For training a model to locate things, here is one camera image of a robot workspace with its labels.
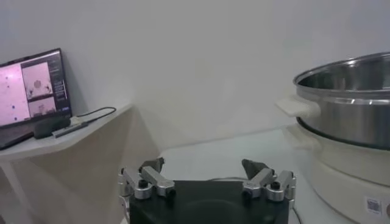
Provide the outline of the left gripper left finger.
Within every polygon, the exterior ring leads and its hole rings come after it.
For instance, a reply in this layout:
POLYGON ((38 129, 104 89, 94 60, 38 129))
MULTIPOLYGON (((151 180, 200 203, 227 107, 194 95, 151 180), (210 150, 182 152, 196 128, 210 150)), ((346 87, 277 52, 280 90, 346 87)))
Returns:
POLYGON ((119 170, 119 194, 123 197, 133 196, 137 200, 151 198, 153 191, 167 200, 176 196, 175 182, 161 175, 164 158, 148 160, 137 169, 123 167, 119 170))

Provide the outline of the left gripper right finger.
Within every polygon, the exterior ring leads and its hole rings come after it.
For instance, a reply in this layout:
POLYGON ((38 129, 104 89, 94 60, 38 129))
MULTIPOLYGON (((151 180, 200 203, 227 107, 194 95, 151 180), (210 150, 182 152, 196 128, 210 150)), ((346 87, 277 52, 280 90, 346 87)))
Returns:
POLYGON ((273 202, 296 200, 296 176, 292 171, 283 170, 276 174, 265 163, 243 159, 241 165, 247 175, 243 181, 243 196, 249 200, 262 195, 273 202))

